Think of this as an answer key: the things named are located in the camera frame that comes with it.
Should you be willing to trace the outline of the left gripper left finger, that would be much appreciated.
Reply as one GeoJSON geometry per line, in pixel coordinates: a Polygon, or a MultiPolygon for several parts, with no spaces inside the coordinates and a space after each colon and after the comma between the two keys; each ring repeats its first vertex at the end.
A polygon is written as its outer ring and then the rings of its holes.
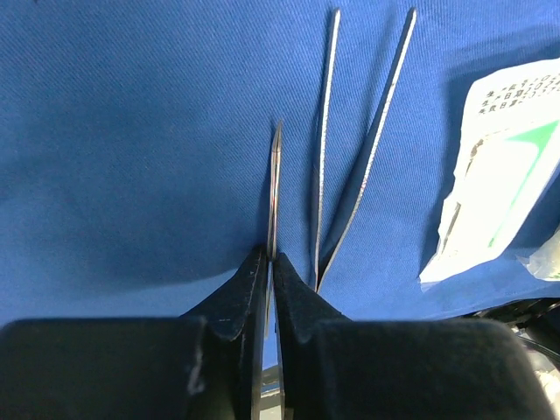
{"type": "Polygon", "coordinates": [[[169,318],[22,319],[1,331],[4,419],[256,419],[268,258],[169,318]]]}

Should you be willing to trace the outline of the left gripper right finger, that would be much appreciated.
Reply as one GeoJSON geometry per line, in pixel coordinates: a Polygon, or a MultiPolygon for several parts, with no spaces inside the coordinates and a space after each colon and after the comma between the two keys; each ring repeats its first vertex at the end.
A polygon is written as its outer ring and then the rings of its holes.
{"type": "Polygon", "coordinates": [[[551,419],[529,358],[502,323],[353,321],[273,264],[286,419],[551,419]]]}

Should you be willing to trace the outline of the steel forceps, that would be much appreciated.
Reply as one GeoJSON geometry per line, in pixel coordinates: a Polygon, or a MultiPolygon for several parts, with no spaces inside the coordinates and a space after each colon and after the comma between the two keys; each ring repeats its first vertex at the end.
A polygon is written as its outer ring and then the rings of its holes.
{"type": "Polygon", "coordinates": [[[396,85],[402,71],[403,62],[410,46],[417,23],[417,8],[409,8],[404,20],[400,38],[395,49],[387,79],[384,83],[374,119],[362,142],[357,158],[344,184],[343,192],[333,221],[327,229],[326,237],[321,239],[323,207],[325,204],[326,181],[326,140],[330,100],[333,91],[333,74],[337,44],[340,32],[341,9],[333,9],[327,31],[325,62],[323,65],[322,85],[318,105],[317,140],[312,165],[311,182],[311,262],[312,277],[309,285],[319,291],[326,274],[333,265],[341,245],[352,225],[364,196],[371,172],[375,153],[382,138],[382,131],[388,117],[396,85]]]}

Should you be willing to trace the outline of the green suture packet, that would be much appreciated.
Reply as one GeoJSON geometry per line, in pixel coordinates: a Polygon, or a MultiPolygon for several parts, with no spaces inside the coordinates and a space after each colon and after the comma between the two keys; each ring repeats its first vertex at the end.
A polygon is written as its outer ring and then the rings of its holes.
{"type": "Polygon", "coordinates": [[[536,279],[559,281],[559,231],[557,230],[529,257],[519,257],[521,265],[536,279]]]}

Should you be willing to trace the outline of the blue surgical drape cloth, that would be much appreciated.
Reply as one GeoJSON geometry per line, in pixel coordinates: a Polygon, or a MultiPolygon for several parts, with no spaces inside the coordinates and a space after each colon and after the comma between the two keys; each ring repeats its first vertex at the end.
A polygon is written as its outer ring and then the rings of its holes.
{"type": "Polygon", "coordinates": [[[327,30],[332,223],[407,11],[417,21],[358,213],[321,286],[354,319],[437,319],[559,288],[517,262],[559,221],[552,186],[499,259],[422,290],[470,86],[559,54],[556,1],[4,1],[1,320],[171,316],[267,235],[312,273],[310,192],[327,30]]]}

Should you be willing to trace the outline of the white packet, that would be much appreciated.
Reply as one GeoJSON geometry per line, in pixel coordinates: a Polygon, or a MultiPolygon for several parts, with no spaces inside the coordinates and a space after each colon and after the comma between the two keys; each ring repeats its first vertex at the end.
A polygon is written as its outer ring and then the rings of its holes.
{"type": "Polygon", "coordinates": [[[465,99],[454,184],[419,278],[442,282],[500,256],[559,166],[559,61],[476,80],[465,99]]]}

